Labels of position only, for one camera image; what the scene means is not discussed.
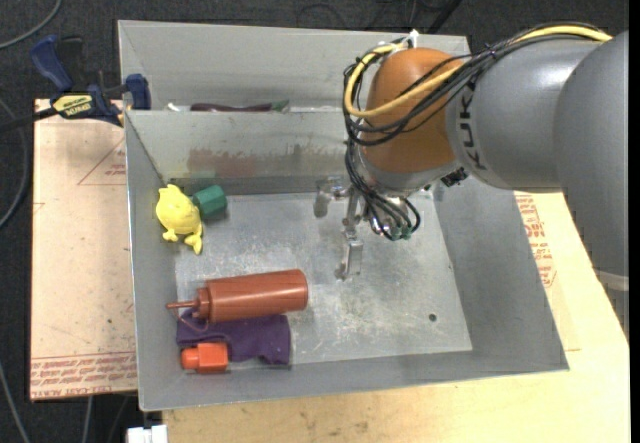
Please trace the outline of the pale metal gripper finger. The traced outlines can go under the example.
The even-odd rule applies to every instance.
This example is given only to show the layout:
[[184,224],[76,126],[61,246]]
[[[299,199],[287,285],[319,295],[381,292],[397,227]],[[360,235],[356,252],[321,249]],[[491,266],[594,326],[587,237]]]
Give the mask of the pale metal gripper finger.
[[338,280],[346,281],[358,276],[362,270],[364,242],[354,232],[344,234],[343,258],[335,271]]
[[316,183],[316,197],[313,212],[316,218],[324,218],[332,201],[348,196],[348,186],[343,178],[326,178]]

